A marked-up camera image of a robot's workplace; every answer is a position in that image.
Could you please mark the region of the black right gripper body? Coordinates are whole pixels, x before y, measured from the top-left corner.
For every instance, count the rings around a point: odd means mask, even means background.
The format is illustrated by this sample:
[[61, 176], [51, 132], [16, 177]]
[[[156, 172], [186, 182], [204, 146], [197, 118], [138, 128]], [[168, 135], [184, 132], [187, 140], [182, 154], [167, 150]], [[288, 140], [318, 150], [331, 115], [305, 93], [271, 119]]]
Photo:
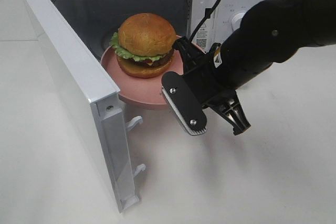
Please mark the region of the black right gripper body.
[[209, 55], [210, 73], [197, 74], [195, 72], [183, 74], [183, 79], [195, 95], [202, 108], [229, 109], [239, 103], [237, 93], [234, 89], [221, 84], [215, 77], [216, 67], [214, 59], [219, 50], [219, 44]]

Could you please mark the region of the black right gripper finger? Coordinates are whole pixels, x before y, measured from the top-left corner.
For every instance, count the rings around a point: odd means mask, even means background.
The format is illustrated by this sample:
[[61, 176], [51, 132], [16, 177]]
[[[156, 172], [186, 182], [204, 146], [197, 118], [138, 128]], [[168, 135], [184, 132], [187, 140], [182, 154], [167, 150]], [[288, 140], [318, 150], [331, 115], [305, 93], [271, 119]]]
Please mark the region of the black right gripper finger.
[[204, 134], [207, 117], [183, 76], [169, 71], [162, 76], [161, 83], [163, 97], [183, 129], [191, 136]]
[[178, 38], [173, 49], [180, 53], [183, 62], [183, 74], [195, 72], [197, 74], [210, 73], [209, 55], [191, 43], [186, 37]]

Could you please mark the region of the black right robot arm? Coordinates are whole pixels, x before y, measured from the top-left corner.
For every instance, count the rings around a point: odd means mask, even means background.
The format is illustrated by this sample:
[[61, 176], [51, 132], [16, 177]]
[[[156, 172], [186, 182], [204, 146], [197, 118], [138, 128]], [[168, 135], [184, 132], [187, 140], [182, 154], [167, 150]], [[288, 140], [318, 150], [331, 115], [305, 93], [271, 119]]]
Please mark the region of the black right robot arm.
[[333, 44], [335, 0], [263, 0], [212, 51], [177, 39], [173, 48], [181, 55], [183, 74], [165, 73], [162, 93], [188, 134], [205, 133], [204, 109], [211, 108], [238, 135], [250, 126], [236, 93], [239, 87], [299, 48]]

